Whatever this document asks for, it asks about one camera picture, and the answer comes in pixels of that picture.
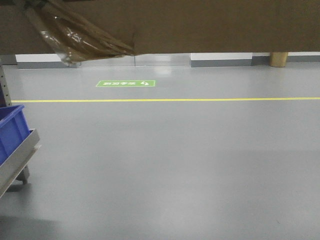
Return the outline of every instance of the gray baseboard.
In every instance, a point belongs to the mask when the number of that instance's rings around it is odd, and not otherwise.
[[[191,60],[192,68],[203,67],[245,67],[251,66],[251,59],[232,59],[232,60]]]
[[[2,65],[17,65],[16,55],[0,55]]]
[[[320,56],[288,56],[288,63],[313,63],[320,62]]]
[[[252,66],[269,64],[269,56],[252,57]],[[320,62],[320,56],[288,56],[287,63],[314,63]]]
[[[64,65],[61,61],[18,62],[18,69],[76,69],[78,64]]]

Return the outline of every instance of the wooden post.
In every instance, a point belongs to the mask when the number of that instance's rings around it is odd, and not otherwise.
[[[286,66],[288,52],[271,52],[270,66],[276,68],[283,68]]]

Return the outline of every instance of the cart wheel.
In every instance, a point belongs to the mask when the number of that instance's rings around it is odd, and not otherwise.
[[[28,183],[29,176],[30,176],[29,168],[28,168],[28,166],[25,166],[25,168],[22,170],[22,172],[19,174],[19,176],[16,178],[16,180],[22,181],[22,184],[26,185]]]

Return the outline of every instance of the green floor sign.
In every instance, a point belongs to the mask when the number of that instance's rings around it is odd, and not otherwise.
[[[154,87],[155,80],[103,80],[96,87]]]

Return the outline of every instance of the blue plastic crate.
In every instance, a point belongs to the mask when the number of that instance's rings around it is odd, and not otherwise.
[[[25,106],[0,107],[0,165],[30,134],[22,109]]]

